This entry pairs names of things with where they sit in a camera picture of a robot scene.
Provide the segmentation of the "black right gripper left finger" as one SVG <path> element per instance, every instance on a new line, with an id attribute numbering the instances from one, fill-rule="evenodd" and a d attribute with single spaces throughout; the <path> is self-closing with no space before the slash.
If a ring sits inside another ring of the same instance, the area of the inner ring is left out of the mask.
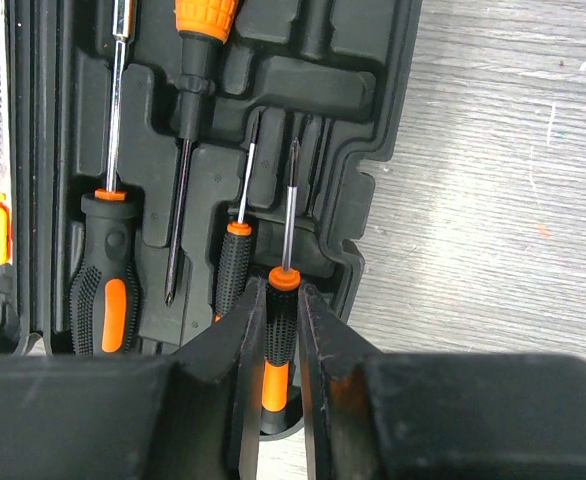
<path id="1" fill-rule="evenodd" d="M 170 355 L 0 356 L 0 479 L 252 479 L 266 288 Z"/>

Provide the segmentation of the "black handled screwdriver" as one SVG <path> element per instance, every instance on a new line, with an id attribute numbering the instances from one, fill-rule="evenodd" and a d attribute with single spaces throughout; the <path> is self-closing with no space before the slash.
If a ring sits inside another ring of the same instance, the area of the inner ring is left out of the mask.
<path id="1" fill-rule="evenodd" d="M 118 188 L 122 83 L 134 1 L 113 3 L 115 40 L 109 107 L 105 186 L 81 199 L 85 214 L 83 256 L 70 292 L 70 324 L 77 355 L 129 351 L 137 326 L 141 287 L 134 263 L 136 203 Z"/>

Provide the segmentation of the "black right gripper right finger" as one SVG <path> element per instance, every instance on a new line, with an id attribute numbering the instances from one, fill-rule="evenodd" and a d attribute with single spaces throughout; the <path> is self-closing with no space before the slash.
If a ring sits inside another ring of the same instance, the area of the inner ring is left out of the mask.
<path id="1" fill-rule="evenodd" d="M 586 479 L 586 361 L 384 353 L 299 292 L 312 479 Z"/>

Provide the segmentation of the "black plastic tool case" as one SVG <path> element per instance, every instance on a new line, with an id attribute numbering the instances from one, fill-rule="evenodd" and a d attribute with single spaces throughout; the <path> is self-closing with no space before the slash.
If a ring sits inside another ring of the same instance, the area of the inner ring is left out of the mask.
<path id="1" fill-rule="evenodd" d="M 0 354 L 73 350 L 81 199 L 105 179 L 113 5 L 8 1 L 14 260 L 0 265 Z M 141 1 L 123 78 L 119 183 L 135 202 L 132 349 L 169 354 L 213 321 L 228 222 L 247 204 L 250 271 L 280 261 L 288 150 L 300 143 L 293 266 L 347 319 L 374 191 L 359 161 L 392 154 L 417 1 L 244 1 L 216 58 L 189 168 L 175 296 L 164 284 L 180 161 L 182 42 L 174 3 Z"/>

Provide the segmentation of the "small precision screwdriver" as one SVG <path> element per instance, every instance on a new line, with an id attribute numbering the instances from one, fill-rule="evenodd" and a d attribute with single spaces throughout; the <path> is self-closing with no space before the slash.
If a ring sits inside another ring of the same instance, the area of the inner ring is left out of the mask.
<path id="1" fill-rule="evenodd" d="M 237 219 L 227 225 L 222 243 L 215 293 L 215 321 L 232 309 L 246 285 L 252 245 L 252 227 L 246 221 L 246 208 L 261 118 L 262 114 L 258 113 L 251 128 Z"/>
<path id="2" fill-rule="evenodd" d="M 300 142 L 295 138 L 289 150 L 284 237 L 281 264 L 268 276 L 266 290 L 266 345 L 262 388 L 261 432 L 275 435 L 287 429 L 289 364 L 297 335 L 297 301 L 300 272 L 292 267 L 296 219 Z"/>

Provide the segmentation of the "orange handled screwdriver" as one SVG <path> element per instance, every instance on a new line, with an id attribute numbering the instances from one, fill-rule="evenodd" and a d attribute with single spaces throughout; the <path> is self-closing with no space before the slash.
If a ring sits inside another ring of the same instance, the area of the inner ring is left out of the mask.
<path id="1" fill-rule="evenodd" d="M 184 224 L 190 154 L 200 133 L 202 112 L 215 92 L 214 69 L 218 53 L 227 42 L 239 3 L 221 1 L 177 1 L 175 26 L 182 42 L 179 91 L 177 162 L 164 301 L 170 306 L 176 293 L 178 257 Z"/>

